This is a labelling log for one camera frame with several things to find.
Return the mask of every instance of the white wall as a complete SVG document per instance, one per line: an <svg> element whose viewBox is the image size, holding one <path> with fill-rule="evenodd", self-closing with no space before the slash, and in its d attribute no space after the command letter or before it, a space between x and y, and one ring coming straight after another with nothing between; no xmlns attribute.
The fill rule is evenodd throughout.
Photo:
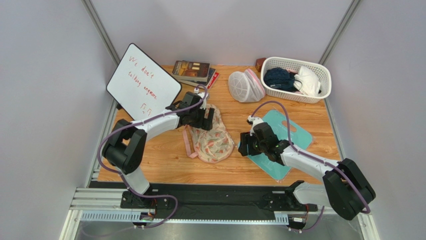
<svg viewBox="0 0 426 240"><path fill-rule="evenodd" d="M113 71L81 1L0 3L0 239L58 239Z"/></svg>
<svg viewBox="0 0 426 240"><path fill-rule="evenodd" d="M346 157L375 189L381 239L425 239L426 1L361 3L326 66Z"/></svg>
<svg viewBox="0 0 426 240"><path fill-rule="evenodd" d="M318 62L351 0L92 0L118 52L135 43L160 64Z"/></svg>

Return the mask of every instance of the pink trim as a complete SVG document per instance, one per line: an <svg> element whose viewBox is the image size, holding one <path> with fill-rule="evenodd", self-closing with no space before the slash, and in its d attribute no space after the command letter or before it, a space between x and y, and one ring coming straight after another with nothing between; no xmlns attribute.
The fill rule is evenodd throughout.
<svg viewBox="0 0 426 240"><path fill-rule="evenodd" d="M296 71L296 70L288 70L288 69L286 69L287 70L287 72L289 72L289 73L294 73L294 74L298 74L299 72L298 71Z"/></svg>
<svg viewBox="0 0 426 240"><path fill-rule="evenodd" d="M262 90L263 96L265 96L266 95L265 88L262 86L262 83L259 80L258 76L256 76L255 72L251 70L250 68L248 68L247 71L251 75L251 77L254 79L254 81L257 83L259 88Z"/></svg>
<svg viewBox="0 0 426 240"><path fill-rule="evenodd" d="M187 134L187 125L183 127L182 134L183 134L183 142L185 143L186 155L194 159L196 156L198 156L198 153L191 152L191 145L190 145L190 141L188 140L188 134Z"/></svg>

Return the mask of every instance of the stack of books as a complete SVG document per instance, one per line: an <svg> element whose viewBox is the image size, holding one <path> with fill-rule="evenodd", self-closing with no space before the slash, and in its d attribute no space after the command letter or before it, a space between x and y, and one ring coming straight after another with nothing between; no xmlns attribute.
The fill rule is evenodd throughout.
<svg viewBox="0 0 426 240"><path fill-rule="evenodd" d="M192 61L176 61L171 74L180 83L191 86L201 84L208 89L219 77L219 73L210 67L210 63Z"/></svg>

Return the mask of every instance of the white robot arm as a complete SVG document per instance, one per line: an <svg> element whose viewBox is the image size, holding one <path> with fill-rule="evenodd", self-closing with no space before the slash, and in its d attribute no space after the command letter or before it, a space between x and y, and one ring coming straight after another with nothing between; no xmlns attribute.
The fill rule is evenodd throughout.
<svg viewBox="0 0 426 240"><path fill-rule="evenodd" d="M343 180L340 171L353 183L367 204L376 197L373 188L354 161L348 158L343 161L327 159L307 152L288 140L280 140L269 124L259 117L249 116L247 122L251 124L251 130L241 133L238 148L243 156L265 154L269 160L299 169L323 183L309 184L298 181L290 186L294 188L293 195L298 204L332 207L342 218L352 220L363 211L365 204L348 182Z"/></svg>
<svg viewBox="0 0 426 240"><path fill-rule="evenodd" d="M121 173L125 181L134 191L139 194L144 194L150 187L150 183L139 167L142 162L145 143L147 141L166 131L184 125L190 125L194 128L203 130L212 129L215 109L210 108L208 117L205 118L206 103L209 96L207 94L204 98L204 94L204 92L198 92L198 90L196 90L195 93L187 92L183 100L178 103L178 106L176 106L176 104L167 107L158 117L155 117L155 119L147 123L142 123L147 121L146 119L132 122L121 119L116 123L113 131L127 125L142 123L113 135L108 139L102 149L102 155L111 165L115 166L117 171ZM197 107L177 113L174 112L193 106L202 99L204 99L203 103ZM128 145L123 143L123 140L129 139Z"/></svg>

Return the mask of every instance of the white laundry basket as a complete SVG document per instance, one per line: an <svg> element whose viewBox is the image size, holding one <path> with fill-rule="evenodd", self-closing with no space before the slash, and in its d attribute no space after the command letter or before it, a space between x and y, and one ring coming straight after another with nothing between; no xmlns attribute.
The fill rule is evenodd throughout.
<svg viewBox="0 0 426 240"><path fill-rule="evenodd" d="M294 72L298 72L301 66L309 68L318 76L319 81L321 82L321 93L318 96L307 96L289 91L277 90L265 84L264 76L269 69L282 68L289 71L293 70ZM265 88L266 94L269 96L307 104L318 103L321 99L328 97L332 91L332 77L330 76L329 70L325 66L317 63L276 56L269 57L264 61L262 71L260 73L260 81Z"/></svg>

